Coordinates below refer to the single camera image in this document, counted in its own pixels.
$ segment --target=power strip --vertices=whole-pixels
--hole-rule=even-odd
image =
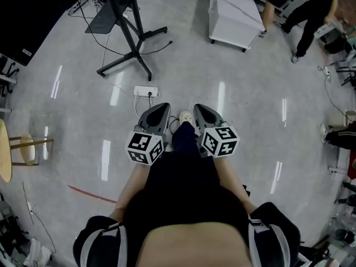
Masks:
[[[133,90],[133,94],[137,97],[148,97],[149,92],[152,93],[151,98],[156,98],[158,96],[158,88],[157,87],[149,87],[149,86],[135,86]]]

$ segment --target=floor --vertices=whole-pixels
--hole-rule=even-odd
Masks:
[[[320,142],[319,126],[338,111],[328,100],[324,76],[317,65],[326,61],[316,42],[297,65],[291,49],[301,36],[296,28],[286,39],[274,26],[258,38],[251,50],[220,42],[210,44],[209,0],[138,0],[146,31],[168,26],[168,33],[147,40],[141,52],[163,51],[144,56],[154,73],[147,82],[145,71],[132,60],[115,68],[107,80],[96,70],[118,56],[105,53],[82,18],[64,14],[27,67],[21,67],[18,84],[7,98],[13,112],[5,115],[10,136],[30,132],[53,137],[53,147],[43,153],[38,167],[14,167],[13,179],[0,179],[0,190],[19,216],[23,228],[51,248],[39,221],[29,218],[27,197],[36,205],[55,242],[56,260],[73,266],[72,244],[87,219],[107,215],[113,203],[90,197],[75,187],[99,197],[116,200],[133,163],[124,151],[127,133],[137,122],[134,100],[113,83],[133,93],[134,86],[157,86],[160,98],[169,102],[172,114],[203,103],[218,109],[233,125],[241,141],[230,157],[251,200],[260,205],[274,202],[300,229],[302,240],[312,243],[329,219],[341,174],[329,175],[327,167],[337,159],[335,148]],[[84,12],[93,17],[95,7]],[[130,20],[132,13],[127,12]],[[98,35],[100,43],[107,35]],[[107,46],[121,53],[128,45],[119,27]],[[55,88],[59,69],[58,87]],[[341,87],[334,68],[327,88],[342,110],[353,108],[350,87]],[[286,99],[286,114],[282,104]],[[137,102],[138,114],[148,109],[147,100]],[[20,156],[14,153],[16,160]]]

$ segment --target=white cabinet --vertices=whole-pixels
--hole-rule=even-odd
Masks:
[[[209,37],[250,49],[264,30],[254,0],[210,0]]]

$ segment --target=tripod stand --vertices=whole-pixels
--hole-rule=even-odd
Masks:
[[[146,63],[144,62],[144,60],[142,59],[142,57],[140,55],[140,48],[141,48],[141,45],[142,45],[144,40],[146,40],[146,39],[148,39],[150,37],[153,37],[153,36],[155,36],[155,35],[157,35],[159,33],[167,33],[167,27],[163,27],[163,28],[157,29],[157,30],[155,30],[153,32],[149,31],[149,32],[144,33],[144,30],[142,28],[139,8],[137,6],[137,0],[130,0],[132,13],[133,13],[133,17],[135,18],[135,22],[136,22],[136,27],[137,28],[135,28],[133,26],[133,24],[128,19],[124,18],[123,11],[125,9],[121,8],[119,0],[108,0],[108,1],[110,2],[110,5],[112,7],[112,10],[113,10],[113,13],[114,13],[115,17],[117,18],[117,23],[121,27],[122,32],[125,35],[126,41],[127,41],[128,45],[130,46],[131,52],[125,54],[120,59],[118,59],[116,61],[113,61],[113,62],[109,63],[108,65],[100,68],[96,72],[99,75],[101,75],[102,77],[105,77],[105,74],[104,74],[105,71],[109,70],[110,68],[113,68],[114,66],[119,65],[120,63],[123,63],[123,62],[125,62],[127,60],[130,60],[131,58],[136,58],[141,63],[141,65],[143,66],[145,71],[148,73],[149,81],[151,81],[152,80],[152,72],[147,67]],[[127,25],[139,37],[139,42],[137,44],[134,43],[134,40],[132,39],[130,30],[128,29]]]

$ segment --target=shoe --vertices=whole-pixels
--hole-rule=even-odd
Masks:
[[[289,34],[289,33],[290,33],[290,31],[289,31],[289,32],[286,32],[286,31],[284,30],[284,28],[283,28],[283,25],[284,25],[284,24],[277,23],[277,22],[273,22],[273,24],[275,24],[284,34]]]
[[[267,36],[267,30],[265,29],[264,31],[260,32],[260,37],[265,37]]]
[[[322,143],[326,143],[325,138],[326,138],[327,134],[328,134],[327,128],[325,127],[325,124],[322,123],[320,125],[320,137],[322,138]]]
[[[191,113],[188,111],[183,111],[179,115],[179,123],[182,124],[183,122],[189,122],[191,125],[193,123],[193,117],[191,116]]]
[[[296,54],[291,57],[292,63],[297,63],[301,59],[301,56],[297,56]]]

